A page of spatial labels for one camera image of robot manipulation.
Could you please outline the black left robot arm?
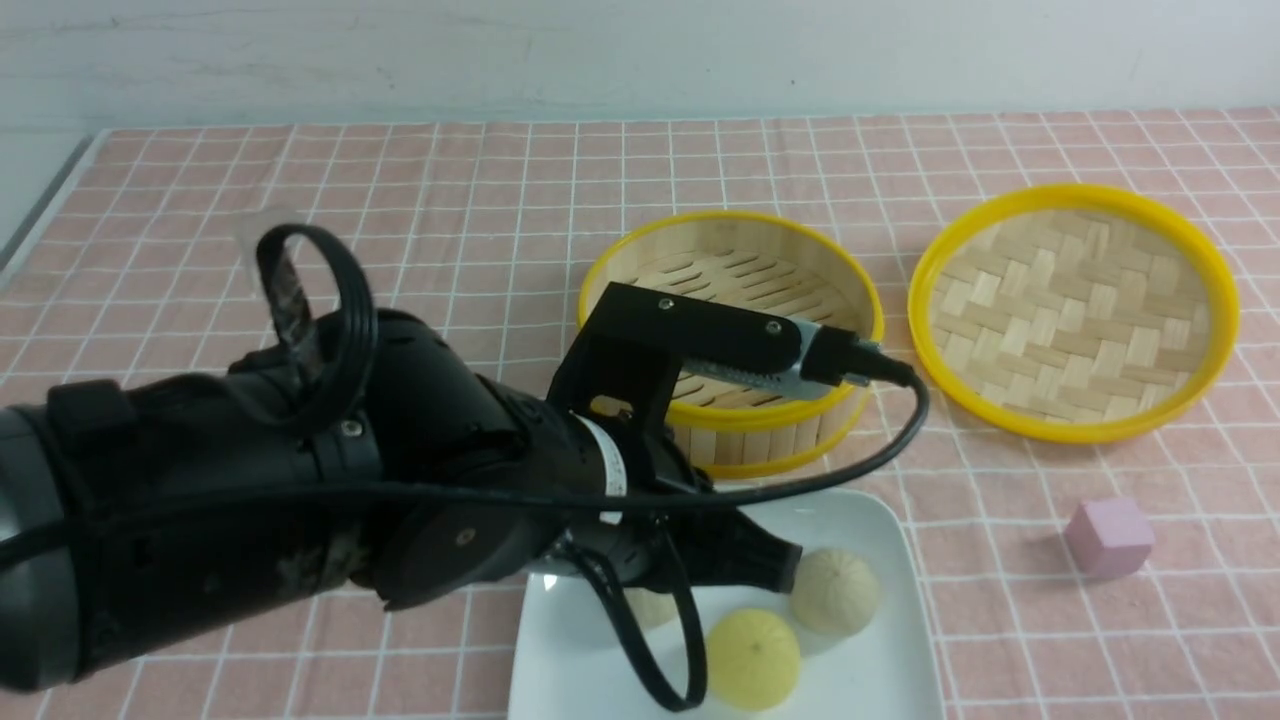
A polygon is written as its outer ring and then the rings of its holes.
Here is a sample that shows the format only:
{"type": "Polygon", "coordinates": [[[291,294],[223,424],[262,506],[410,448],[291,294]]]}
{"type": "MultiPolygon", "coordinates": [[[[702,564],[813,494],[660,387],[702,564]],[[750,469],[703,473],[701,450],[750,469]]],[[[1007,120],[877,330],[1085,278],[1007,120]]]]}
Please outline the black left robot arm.
{"type": "Polygon", "coordinates": [[[353,583],[387,611],[521,571],[623,591],[786,594],[801,547],[712,498],[648,421],[575,413],[472,373],[380,314],[357,407],[310,437],[283,352],[224,377],[59,386],[3,410],[3,689],[35,693],[353,583]]]}

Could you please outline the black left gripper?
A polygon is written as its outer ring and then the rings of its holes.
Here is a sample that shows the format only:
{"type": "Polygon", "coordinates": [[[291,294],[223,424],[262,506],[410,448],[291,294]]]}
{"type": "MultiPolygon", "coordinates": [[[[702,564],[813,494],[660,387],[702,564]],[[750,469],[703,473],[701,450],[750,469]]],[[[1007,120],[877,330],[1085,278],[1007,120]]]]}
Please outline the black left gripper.
{"type": "Polygon", "coordinates": [[[658,593],[685,585],[792,589],[801,546],[769,533],[737,507],[653,507],[660,498],[717,496],[707,474],[666,430],[534,400],[530,443],[550,459],[549,477],[536,482],[535,493],[628,502],[625,510],[558,505],[541,514],[543,520],[562,525],[531,571],[582,577],[572,560],[586,555],[609,568],[623,588],[658,593]]]}

